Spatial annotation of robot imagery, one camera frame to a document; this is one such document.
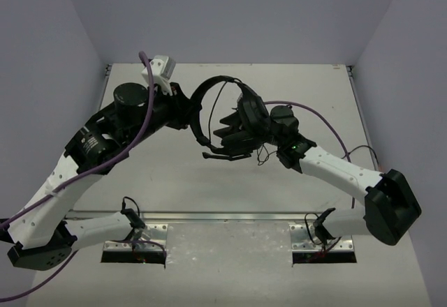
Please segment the black headset with microphone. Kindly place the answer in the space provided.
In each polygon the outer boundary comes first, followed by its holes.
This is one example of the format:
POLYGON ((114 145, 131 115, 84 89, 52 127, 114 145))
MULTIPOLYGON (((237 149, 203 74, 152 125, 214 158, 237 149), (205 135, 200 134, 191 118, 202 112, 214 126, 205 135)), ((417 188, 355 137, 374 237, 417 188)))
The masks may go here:
POLYGON ((262 147, 270 136, 270 115, 262 98, 248 85, 235 77, 218 75, 205 80, 193 92, 191 102, 195 110, 191 113, 189 125, 196 141, 211 152, 204 152, 204 159, 242 160, 262 147), (218 83, 233 83, 241 90, 235 111, 220 122, 225 126, 214 134, 221 138, 221 146, 216 147, 210 136, 205 136, 200 124, 200 111, 205 94, 218 83))

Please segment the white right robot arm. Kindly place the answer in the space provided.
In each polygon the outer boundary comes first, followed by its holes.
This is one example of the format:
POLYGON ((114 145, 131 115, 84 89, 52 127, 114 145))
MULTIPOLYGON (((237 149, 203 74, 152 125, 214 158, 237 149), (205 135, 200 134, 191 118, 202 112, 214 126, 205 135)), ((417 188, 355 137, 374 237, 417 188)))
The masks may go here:
POLYGON ((401 172, 368 170, 332 155, 300 134, 290 107, 280 105, 270 112, 238 109, 220 124, 213 133, 222 147, 249 150, 271 144, 285 168, 324 181, 358 203, 354 209, 329 208, 317 216, 312 226, 322 244, 345 235, 371 235, 394 246, 422 214, 401 172))

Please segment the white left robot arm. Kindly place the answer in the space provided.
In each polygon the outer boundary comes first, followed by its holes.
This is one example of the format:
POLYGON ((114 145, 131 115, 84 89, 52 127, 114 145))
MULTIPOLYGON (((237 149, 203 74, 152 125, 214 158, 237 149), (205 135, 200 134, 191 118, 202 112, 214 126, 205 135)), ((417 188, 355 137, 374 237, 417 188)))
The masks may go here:
POLYGON ((113 101, 94 114, 65 146, 52 174, 19 213, 1 222, 1 240, 12 245, 8 258, 17 268, 47 271, 77 250, 106 241, 135 241, 146 228, 126 206, 109 216, 70 223, 66 214, 130 150, 164 126, 182 130, 200 110, 179 84, 165 93, 158 84, 127 82, 113 101))

